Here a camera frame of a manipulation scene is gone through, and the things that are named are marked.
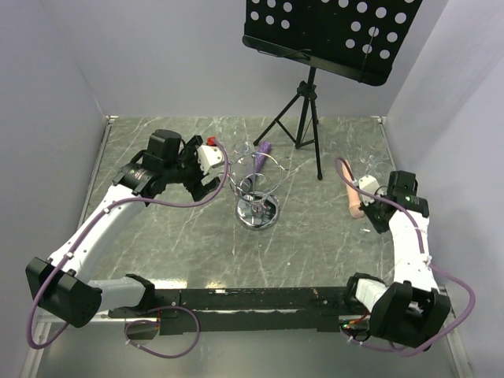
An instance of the black tripod stand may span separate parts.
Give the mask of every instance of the black tripod stand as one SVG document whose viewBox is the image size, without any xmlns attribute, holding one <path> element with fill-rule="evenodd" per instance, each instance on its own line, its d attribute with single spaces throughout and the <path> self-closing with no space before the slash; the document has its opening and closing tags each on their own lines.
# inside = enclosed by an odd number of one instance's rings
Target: black tripod stand
<svg viewBox="0 0 504 378">
<path fill-rule="evenodd" d="M 280 114 L 276 116 L 273 122 L 262 132 L 261 135 L 259 135 L 259 138 L 254 140 L 254 145 L 255 146 L 258 145 L 261 139 L 263 139 L 265 135 L 268 134 L 268 132 L 273 128 L 275 124 L 278 124 L 285 131 L 288 137 L 291 138 L 292 142 L 294 142 L 296 150 L 301 147 L 307 146 L 311 143 L 315 143 L 315 156 L 317 157 L 317 178 L 319 180 L 322 180 L 321 152 L 318 145 L 317 105 L 315 104 L 315 100 L 317 99 L 315 88 L 317 86 L 313 84 L 313 81 L 315 80 L 316 71 L 317 71 L 316 68 L 310 67 L 308 75 L 308 83 L 302 81 L 299 84 L 298 93 L 296 94 L 296 96 L 293 97 L 293 99 L 287 104 L 287 106 L 283 108 Z M 294 139 L 292 134 L 282 124 L 280 118 L 284 116 L 284 114 L 295 104 L 296 101 L 298 101 L 300 97 L 304 97 L 305 100 L 302 103 L 302 112 L 301 112 L 301 119 L 299 120 L 298 134 L 296 135 L 296 139 Z M 302 134 L 303 130 L 305 129 L 306 115 L 308 113 L 308 105 L 310 106 L 312 113 L 313 139 L 309 140 L 308 142 L 303 142 Z"/>
</svg>

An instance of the music stand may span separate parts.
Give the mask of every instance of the music stand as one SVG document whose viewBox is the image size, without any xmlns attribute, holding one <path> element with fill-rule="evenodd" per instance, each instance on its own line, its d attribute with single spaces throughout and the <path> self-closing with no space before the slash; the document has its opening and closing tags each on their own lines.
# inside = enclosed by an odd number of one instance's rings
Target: music stand
<svg viewBox="0 0 504 378">
<path fill-rule="evenodd" d="M 422 0 L 246 0 L 243 43 L 264 54 L 308 65 L 308 82 L 254 141 L 278 124 L 295 148 L 315 144 L 317 178 L 322 180 L 314 85 L 317 69 L 372 86 L 386 83 L 392 63 Z M 280 118 L 303 97 L 296 138 Z M 303 142 L 306 115 L 312 113 L 313 140 Z"/>
</svg>

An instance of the round metal base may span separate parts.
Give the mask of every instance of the round metal base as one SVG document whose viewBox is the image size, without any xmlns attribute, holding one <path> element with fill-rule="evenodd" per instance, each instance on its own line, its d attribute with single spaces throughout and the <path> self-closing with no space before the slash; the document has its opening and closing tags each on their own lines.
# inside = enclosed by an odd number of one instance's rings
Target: round metal base
<svg viewBox="0 0 504 378">
<path fill-rule="evenodd" d="M 259 205 L 250 203 L 252 195 L 244 195 L 236 205 L 236 219 L 243 227 L 250 230 L 261 231 L 273 226 L 280 216 L 280 206 L 275 196 L 269 195 L 265 200 L 264 206 L 257 211 L 254 210 Z"/>
</svg>

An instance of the music stand tray lip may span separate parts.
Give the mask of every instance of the music stand tray lip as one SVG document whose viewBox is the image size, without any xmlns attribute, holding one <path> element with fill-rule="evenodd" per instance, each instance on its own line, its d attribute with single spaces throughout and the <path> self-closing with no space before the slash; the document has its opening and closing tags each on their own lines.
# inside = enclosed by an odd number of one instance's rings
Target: music stand tray lip
<svg viewBox="0 0 504 378">
<path fill-rule="evenodd" d="M 297 61 L 316 69 L 335 73 L 336 75 L 346 77 L 351 80 L 365 83 L 373 87 L 378 87 L 387 82 L 387 76 L 375 75 L 369 71 L 362 72 L 360 69 L 354 69 L 347 65 L 338 64 L 333 61 L 327 61 L 321 57 L 314 56 L 308 51 L 292 50 L 289 47 L 276 45 L 275 43 L 267 42 L 262 39 L 244 35 L 242 37 L 243 44 L 246 47 L 255 49 L 260 53 L 272 55 L 273 57 L 284 57 L 292 61 Z"/>
</svg>

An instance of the marble tabletop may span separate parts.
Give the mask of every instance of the marble tabletop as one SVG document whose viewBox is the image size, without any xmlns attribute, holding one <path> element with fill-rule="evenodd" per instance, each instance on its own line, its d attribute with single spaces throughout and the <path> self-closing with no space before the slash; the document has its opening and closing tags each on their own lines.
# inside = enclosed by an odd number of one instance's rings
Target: marble tabletop
<svg viewBox="0 0 504 378">
<path fill-rule="evenodd" d="M 232 156 L 232 146 L 254 140 L 269 117 L 118 118 L 105 144 L 94 178 L 87 215 L 101 201 L 117 170 L 159 128 L 189 140 L 215 135 Z M 286 117 L 295 133 L 298 118 Z M 376 118 L 321 118 L 321 163 L 317 180 L 314 146 L 296 150 L 280 127 L 264 140 L 270 154 L 288 161 L 275 195 L 280 219 L 264 231 L 251 231 L 235 218 L 236 197 L 226 185 L 207 206 L 173 209 L 149 206 L 122 232 L 99 264 L 96 280 L 135 273 L 157 287 L 311 287 L 342 286 L 365 272 L 391 280 L 394 255 L 390 233 L 377 235 L 366 220 L 348 211 L 346 188 L 334 170 L 334 158 L 347 158 L 356 176 L 375 175 L 386 184 L 392 170 L 382 129 Z M 312 137 L 311 128 L 306 140 Z M 159 198 L 190 202 L 182 185 L 170 185 Z"/>
</svg>

